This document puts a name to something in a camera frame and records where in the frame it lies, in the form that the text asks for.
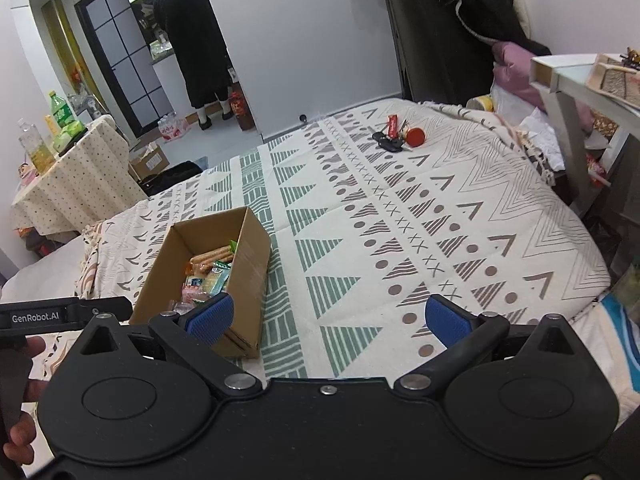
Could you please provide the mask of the green-edged biscuit snack pack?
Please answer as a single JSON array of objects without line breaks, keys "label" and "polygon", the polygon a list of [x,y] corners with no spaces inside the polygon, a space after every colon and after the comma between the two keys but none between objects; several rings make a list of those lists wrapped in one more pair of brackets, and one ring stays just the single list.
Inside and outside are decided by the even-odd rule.
[{"label": "green-edged biscuit snack pack", "polygon": [[[229,244],[234,250],[234,257],[236,248],[238,248],[238,242],[236,240],[230,240]],[[226,289],[228,279],[230,278],[231,268],[233,260],[229,263],[214,262],[211,268],[207,268],[206,279],[203,283],[204,294],[208,296],[215,296]]]}]

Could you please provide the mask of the red round keychain tag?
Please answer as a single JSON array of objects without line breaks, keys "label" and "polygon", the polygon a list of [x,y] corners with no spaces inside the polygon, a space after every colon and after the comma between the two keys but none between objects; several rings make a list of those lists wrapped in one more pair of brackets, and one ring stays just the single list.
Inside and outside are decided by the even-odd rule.
[{"label": "red round keychain tag", "polygon": [[404,140],[410,148],[418,148],[425,143],[426,134],[422,128],[410,128],[405,131]]}]

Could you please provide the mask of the dotted cream tablecloth table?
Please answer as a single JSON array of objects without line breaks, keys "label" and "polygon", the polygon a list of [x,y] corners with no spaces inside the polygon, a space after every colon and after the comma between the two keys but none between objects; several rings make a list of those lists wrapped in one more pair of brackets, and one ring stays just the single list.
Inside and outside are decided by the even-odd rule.
[{"label": "dotted cream tablecloth table", "polygon": [[111,116],[85,135],[42,176],[21,189],[10,208],[13,229],[41,235],[80,232],[146,199],[129,174],[129,145]]}]

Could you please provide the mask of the pink pillow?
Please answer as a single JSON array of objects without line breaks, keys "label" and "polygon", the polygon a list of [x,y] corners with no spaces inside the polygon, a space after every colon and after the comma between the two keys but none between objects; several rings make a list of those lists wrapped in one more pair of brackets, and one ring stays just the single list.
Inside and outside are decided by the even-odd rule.
[{"label": "pink pillow", "polygon": [[512,126],[518,126],[536,108],[547,113],[539,91],[529,83],[533,53],[513,42],[497,42],[491,51],[495,65],[490,96],[496,113]]}]

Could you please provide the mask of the orange cracker snack pack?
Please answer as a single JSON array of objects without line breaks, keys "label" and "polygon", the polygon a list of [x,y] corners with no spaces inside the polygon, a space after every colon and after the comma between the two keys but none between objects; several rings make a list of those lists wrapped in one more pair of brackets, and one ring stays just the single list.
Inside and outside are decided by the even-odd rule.
[{"label": "orange cracker snack pack", "polygon": [[203,274],[190,274],[186,277],[183,287],[190,290],[203,290],[206,276]]}]

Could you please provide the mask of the orange sausage snack pack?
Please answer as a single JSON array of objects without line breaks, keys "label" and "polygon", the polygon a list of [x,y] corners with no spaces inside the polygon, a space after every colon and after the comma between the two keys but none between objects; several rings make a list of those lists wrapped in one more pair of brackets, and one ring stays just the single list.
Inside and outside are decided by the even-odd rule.
[{"label": "orange sausage snack pack", "polygon": [[193,256],[190,259],[190,266],[194,272],[203,272],[207,268],[211,268],[213,263],[218,261],[229,263],[233,260],[234,250],[230,245],[221,246],[209,252]]}]

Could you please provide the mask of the green soda bottle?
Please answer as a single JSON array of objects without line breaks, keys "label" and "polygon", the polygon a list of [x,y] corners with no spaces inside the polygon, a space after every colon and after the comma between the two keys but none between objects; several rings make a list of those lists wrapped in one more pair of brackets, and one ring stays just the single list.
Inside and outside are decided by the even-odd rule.
[{"label": "green soda bottle", "polygon": [[70,108],[70,104],[61,98],[54,90],[49,92],[49,98],[51,115],[58,125],[58,128],[63,129],[75,121],[75,115]]}]

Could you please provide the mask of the purple snack packet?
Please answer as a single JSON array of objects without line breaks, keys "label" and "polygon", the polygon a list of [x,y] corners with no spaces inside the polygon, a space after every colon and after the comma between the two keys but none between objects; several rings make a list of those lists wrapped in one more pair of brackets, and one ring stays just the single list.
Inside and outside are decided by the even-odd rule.
[{"label": "purple snack packet", "polygon": [[185,315],[188,312],[192,311],[196,307],[194,302],[184,302],[181,300],[170,300],[168,310],[172,312],[177,312],[178,315]]}]

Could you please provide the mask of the red white plastic bag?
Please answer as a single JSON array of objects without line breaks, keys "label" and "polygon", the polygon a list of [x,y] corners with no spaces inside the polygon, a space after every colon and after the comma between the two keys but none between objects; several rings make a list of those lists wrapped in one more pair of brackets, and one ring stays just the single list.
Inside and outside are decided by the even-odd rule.
[{"label": "red white plastic bag", "polygon": [[160,136],[165,142],[180,139],[190,128],[185,117],[177,115],[175,112],[166,114],[157,123]]}]

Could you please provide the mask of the red strip keychain charm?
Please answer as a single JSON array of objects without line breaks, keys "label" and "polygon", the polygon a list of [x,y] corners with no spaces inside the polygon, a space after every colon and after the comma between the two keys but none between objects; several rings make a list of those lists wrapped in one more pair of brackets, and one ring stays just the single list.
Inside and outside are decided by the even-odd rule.
[{"label": "red strip keychain charm", "polygon": [[397,139],[398,134],[399,134],[398,116],[396,114],[391,114],[390,116],[388,116],[387,136],[390,139]]}]

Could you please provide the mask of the cardboard box on floor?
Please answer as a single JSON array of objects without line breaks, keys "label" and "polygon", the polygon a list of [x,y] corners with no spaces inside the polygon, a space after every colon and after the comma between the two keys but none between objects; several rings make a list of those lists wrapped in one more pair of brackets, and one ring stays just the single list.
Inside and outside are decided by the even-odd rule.
[{"label": "cardboard box on floor", "polygon": [[129,159],[130,176],[138,182],[147,177],[156,176],[168,167],[168,159],[155,141],[146,144]]}]

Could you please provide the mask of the person in black coat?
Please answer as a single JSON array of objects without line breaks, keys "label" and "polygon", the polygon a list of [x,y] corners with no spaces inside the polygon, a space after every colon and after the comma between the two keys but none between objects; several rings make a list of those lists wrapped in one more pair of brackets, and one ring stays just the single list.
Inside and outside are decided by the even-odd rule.
[{"label": "person in black coat", "polygon": [[153,12],[175,52],[200,128],[212,126],[206,107],[213,102],[224,120],[231,119],[228,52],[210,1],[154,0]]}]

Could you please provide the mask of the white side table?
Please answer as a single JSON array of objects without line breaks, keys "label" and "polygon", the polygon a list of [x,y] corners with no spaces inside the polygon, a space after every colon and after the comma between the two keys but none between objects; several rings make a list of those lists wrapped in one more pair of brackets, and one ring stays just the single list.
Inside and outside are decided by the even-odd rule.
[{"label": "white side table", "polygon": [[631,140],[639,136],[639,110],[600,89],[599,76],[620,67],[618,54],[535,56],[529,83],[544,103],[558,140],[570,188],[570,209],[583,216],[614,182]]}]

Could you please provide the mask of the black framed glass door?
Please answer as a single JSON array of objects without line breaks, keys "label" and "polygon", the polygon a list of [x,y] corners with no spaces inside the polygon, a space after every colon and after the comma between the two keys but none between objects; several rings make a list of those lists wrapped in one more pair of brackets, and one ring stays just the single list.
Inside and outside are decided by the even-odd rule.
[{"label": "black framed glass door", "polygon": [[96,64],[136,138],[172,111],[152,64],[148,43],[129,0],[80,0],[75,4]]}]

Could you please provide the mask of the clear plastic oil bottle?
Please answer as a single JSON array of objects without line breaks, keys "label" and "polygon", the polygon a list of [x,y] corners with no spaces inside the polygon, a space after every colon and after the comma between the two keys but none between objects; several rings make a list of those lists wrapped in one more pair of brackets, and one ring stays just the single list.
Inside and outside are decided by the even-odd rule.
[{"label": "clear plastic oil bottle", "polygon": [[35,125],[29,124],[24,119],[20,119],[17,125],[21,130],[18,140],[34,165],[35,170],[40,176],[46,174],[55,164],[55,158],[50,148],[47,147]]}]

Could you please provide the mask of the brown cardboard box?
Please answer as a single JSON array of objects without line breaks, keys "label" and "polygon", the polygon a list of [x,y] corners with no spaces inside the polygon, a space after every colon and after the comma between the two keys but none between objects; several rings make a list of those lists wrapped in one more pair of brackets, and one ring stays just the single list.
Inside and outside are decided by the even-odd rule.
[{"label": "brown cardboard box", "polygon": [[256,358],[270,252],[269,235],[248,207],[174,224],[129,323],[141,325],[173,307],[197,307],[225,292],[233,318],[213,349],[227,358]]}]

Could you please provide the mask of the patterned white bed blanket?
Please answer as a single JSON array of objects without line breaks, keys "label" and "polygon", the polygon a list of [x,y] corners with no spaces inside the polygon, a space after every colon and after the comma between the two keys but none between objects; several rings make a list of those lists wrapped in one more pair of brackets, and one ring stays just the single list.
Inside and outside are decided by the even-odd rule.
[{"label": "patterned white bed blanket", "polygon": [[[372,139],[391,114],[400,153]],[[85,229],[78,295],[135,304],[174,224],[241,207],[271,244],[259,354],[241,361],[263,380],[396,378],[442,352],[424,321],[439,294],[514,324],[565,316],[622,412],[639,404],[638,328],[604,299],[600,250],[493,114],[388,99],[281,136]]]}]

